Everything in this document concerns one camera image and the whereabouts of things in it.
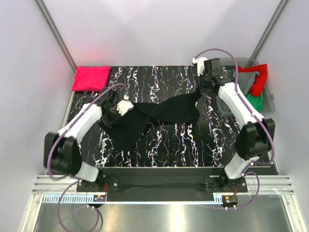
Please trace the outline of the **red t-shirt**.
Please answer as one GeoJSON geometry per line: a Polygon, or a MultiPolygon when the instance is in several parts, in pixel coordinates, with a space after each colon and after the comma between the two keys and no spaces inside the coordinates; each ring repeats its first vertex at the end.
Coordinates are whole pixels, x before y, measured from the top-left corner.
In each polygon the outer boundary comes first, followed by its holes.
{"type": "Polygon", "coordinates": [[[253,86],[250,89],[250,94],[259,97],[264,89],[267,80],[267,64],[261,64],[257,66],[252,66],[248,68],[242,68],[238,66],[239,73],[250,73],[250,72],[259,72],[260,74],[256,77],[253,86]]]}

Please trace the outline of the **left aluminium corner post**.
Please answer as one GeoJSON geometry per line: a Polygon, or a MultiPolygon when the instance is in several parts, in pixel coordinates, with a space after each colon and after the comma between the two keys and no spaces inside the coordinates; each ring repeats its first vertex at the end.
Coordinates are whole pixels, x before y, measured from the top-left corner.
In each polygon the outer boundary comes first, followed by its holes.
{"type": "Polygon", "coordinates": [[[76,71],[76,63],[73,60],[72,55],[70,54],[57,26],[56,23],[53,20],[53,17],[51,15],[51,13],[49,12],[45,2],[43,0],[34,0],[34,2],[36,3],[39,11],[41,12],[45,22],[48,25],[48,28],[50,29],[53,37],[55,38],[60,50],[62,51],[66,61],[68,62],[69,66],[71,67],[71,69],[73,71],[76,71]]]}

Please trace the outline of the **right aluminium corner post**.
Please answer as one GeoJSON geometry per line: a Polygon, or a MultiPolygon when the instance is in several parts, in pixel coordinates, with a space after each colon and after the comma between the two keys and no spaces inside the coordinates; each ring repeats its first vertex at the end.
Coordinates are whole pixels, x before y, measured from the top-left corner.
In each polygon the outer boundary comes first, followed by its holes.
{"type": "Polygon", "coordinates": [[[274,30],[276,24],[278,23],[280,17],[284,13],[286,7],[288,6],[290,0],[280,0],[275,11],[273,12],[265,30],[263,31],[258,43],[256,44],[250,59],[257,59],[263,47],[265,46],[268,38],[270,37],[272,31],[274,30]]]}

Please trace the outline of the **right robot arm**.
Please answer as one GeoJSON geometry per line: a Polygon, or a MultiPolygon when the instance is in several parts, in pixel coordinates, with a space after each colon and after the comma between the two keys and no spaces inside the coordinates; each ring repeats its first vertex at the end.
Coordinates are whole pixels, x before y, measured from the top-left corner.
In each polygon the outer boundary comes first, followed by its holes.
{"type": "Polygon", "coordinates": [[[220,175],[209,183],[212,191],[233,192],[243,183],[245,172],[269,151],[274,151],[275,122],[265,119],[242,93],[235,75],[227,74],[218,58],[194,58],[197,82],[203,93],[214,92],[233,113],[241,130],[235,141],[235,154],[220,175]]]}

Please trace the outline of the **aluminium corner post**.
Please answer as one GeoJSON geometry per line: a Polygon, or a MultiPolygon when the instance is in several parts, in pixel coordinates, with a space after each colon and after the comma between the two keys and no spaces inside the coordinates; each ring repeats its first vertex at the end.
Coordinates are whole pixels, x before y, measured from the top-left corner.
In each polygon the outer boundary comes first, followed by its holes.
{"type": "Polygon", "coordinates": [[[41,12],[45,22],[48,25],[48,28],[50,29],[53,37],[55,38],[60,50],[62,51],[66,61],[68,62],[69,66],[71,67],[71,69],[73,71],[76,71],[76,63],[73,60],[72,55],[70,54],[57,26],[56,23],[53,20],[53,17],[51,15],[51,13],[49,12],[45,2],[43,0],[34,0],[34,2],[36,3],[39,11],[41,12]]]}
{"type": "Polygon", "coordinates": [[[270,37],[272,31],[274,30],[276,24],[278,23],[280,17],[284,13],[286,7],[288,6],[290,0],[280,0],[275,11],[273,12],[265,30],[263,31],[258,43],[256,44],[250,59],[257,59],[263,47],[265,46],[268,38],[270,37]]]}

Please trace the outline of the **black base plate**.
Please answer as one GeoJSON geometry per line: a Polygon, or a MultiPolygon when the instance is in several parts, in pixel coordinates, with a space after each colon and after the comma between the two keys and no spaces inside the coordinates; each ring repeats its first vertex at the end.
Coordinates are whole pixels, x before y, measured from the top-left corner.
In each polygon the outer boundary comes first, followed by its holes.
{"type": "Polygon", "coordinates": [[[244,178],[228,180],[223,168],[103,168],[94,182],[82,182],[79,192],[107,190],[109,202],[206,202],[215,193],[246,193],[244,178]]]}

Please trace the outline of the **aluminium frame rail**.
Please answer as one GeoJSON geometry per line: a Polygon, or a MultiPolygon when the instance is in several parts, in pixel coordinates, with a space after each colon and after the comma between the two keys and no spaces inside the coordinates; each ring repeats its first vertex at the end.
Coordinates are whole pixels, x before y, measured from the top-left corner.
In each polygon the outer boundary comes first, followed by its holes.
{"type": "Polygon", "coordinates": [[[202,176],[104,176],[100,184],[80,181],[70,188],[70,192],[103,192],[104,184],[108,192],[121,192],[125,190],[158,190],[158,189],[185,189],[198,190],[213,194],[220,193],[249,193],[259,190],[260,194],[293,194],[290,179],[284,175],[262,175],[255,177],[250,174],[241,179],[237,184],[220,187],[219,177],[211,175],[202,176]]]}

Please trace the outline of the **grey t-shirt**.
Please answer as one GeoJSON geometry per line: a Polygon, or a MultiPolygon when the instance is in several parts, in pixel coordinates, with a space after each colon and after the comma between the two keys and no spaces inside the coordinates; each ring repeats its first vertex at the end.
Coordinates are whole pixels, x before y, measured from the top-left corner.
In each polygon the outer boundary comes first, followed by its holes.
{"type": "Polygon", "coordinates": [[[238,85],[242,93],[247,96],[250,92],[251,87],[253,86],[256,77],[259,75],[259,72],[240,72],[238,78],[238,85]]]}

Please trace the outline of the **green t-shirt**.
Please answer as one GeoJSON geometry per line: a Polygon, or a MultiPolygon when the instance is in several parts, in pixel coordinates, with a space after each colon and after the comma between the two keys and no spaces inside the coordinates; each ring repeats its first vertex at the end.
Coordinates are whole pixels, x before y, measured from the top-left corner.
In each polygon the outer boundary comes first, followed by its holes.
{"type": "Polygon", "coordinates": [[[250,93],[247,95],[247,100],[254,107],[254,109],[258,112],[261,112],[264,108],[263,105],[263,93],[259,97],[255,97],[250,93]]]}

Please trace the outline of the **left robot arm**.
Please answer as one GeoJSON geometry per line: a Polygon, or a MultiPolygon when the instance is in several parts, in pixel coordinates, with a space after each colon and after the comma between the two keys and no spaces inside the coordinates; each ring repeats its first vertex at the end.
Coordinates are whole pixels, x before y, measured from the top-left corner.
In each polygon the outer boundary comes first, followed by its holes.
{"type": "Polygon", "coordinates": [[[86,182],[93,191],[104,187],[104,174],[99,168],[83,161],[81,142],[97,122],[111,125],[124,115],[128,97],[119,100],[112,88],[105,88],[97,98],[84,104],[79,113],[58,132],[49,132],[44,138],[43,165],[53,180],[73,177],[86,182]]]}

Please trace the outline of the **pink folded t-shirt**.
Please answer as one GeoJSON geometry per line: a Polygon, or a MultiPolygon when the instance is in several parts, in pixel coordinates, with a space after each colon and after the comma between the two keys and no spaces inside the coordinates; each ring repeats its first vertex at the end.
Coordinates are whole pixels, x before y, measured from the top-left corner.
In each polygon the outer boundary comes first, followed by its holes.
{"type": "Polygon", "coordinates": [[[84,67],[76,69],[74,81],[71,87],[73,92],[101,91],[107,86],[111,67],[84,67]]]}

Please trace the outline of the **clear plastic bin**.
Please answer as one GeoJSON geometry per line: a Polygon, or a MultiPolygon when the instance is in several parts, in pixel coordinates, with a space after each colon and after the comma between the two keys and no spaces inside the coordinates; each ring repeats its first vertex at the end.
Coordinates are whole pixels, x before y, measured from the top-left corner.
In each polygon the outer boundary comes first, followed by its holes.
{"type": "MultiPolygon", "coordinates": [[[[221,64],[225,66],[226,70],[229,74],[233,72],[235,68],[235,64],[232,58],[220,58],[221,64]]],[[[237,64],[243,68],[251,67],[259,65],[259,62],[256,59],[250,58],[236,58],[237,64]]],[[[275,111],[275,106],[273,103],[273,95],[269,92],[267,84],[265,84],[263,93],[263,108],[261,110],[261,114],[267,116],[275,111]]],[[[228,106],[219,98],[216,97],[217,106],[220,114],[226,117],[233,117],[232,112],[228,108],[228,106]]]]}

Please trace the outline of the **black t-shirt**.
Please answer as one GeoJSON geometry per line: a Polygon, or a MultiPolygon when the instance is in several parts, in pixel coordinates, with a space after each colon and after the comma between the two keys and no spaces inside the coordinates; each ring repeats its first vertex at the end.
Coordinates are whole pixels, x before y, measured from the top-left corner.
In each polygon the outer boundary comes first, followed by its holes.
{"type": "Polygon", "coordinates": [[[196,109],[200,97],[201,92],[197,88],[192,93],[178,95],[161,103],[137,102],[133,104],[132,110],[110,127],[103,120],[98,124],[112,139],[116,149],[128,152],[135,146],[149,122],[195,125],[200,117],[196,109]]]}

